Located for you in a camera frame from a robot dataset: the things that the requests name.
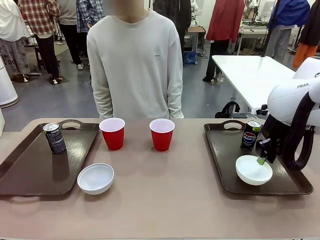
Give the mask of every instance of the plaid shirt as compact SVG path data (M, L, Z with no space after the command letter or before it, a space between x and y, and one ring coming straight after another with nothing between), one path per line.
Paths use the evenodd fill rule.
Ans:
M19 0L19 7L36 35L52 34L55 31L53 17L60 11L55 0Z
M103 0L77 0L76 1L77 31L87 33L87 24L96 24L104 18Z

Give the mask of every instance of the orange pants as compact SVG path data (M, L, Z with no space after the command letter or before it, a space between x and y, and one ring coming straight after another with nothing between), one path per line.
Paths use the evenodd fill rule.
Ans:
M298 68L309 57L316 55L318 46L308 46L303 43L299 43L298 51L296 51L293 61L293 67Z

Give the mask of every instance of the black can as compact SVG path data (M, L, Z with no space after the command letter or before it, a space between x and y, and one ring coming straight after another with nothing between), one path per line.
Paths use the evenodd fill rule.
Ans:
M258 134L261 130L261 126L261 123L255 120L249 120L246 123L241 140L242 149L252 150L254 148L258 138Z
M59 124L56 122L48 123L43 127L43 131L52 153L62 154L66 150L66 144Z

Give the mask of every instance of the red jacket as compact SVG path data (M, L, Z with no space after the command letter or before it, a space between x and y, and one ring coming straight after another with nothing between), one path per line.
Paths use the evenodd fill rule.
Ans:
M216 0L206 39L236 42L245 9L244 0Z

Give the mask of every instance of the black pants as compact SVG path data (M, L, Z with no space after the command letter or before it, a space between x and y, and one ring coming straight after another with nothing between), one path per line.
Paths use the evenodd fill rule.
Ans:
M81 64L80 56L79 56L79 34L77 32L77 25L63 25L60 24L60 29L64 35L66 44L70 50L70 54L74 64Z
M54 37L39 38L35 35L36 42L40 50L41 58L48 74L54 79L59 78L58 60L55 54Z
M184 47L185 47L185 35L186 35L186 29L185 28L176 28L179 38L180 38L180 45L181 45L181 52L182 52L182 61L184 62Z
M214 41L210 46L210 57L208 62L208 67L206 69L206 77L209 79L214 79L215 74L221 73L220 68L216 65L215 61L212 59L213 55L226 55L229 47L229 39Z
M87 52L87 32L78 32L78 37L79 37L79 46L78 49L79 51L83 51L83 54L85 57L88 56L88 52Z

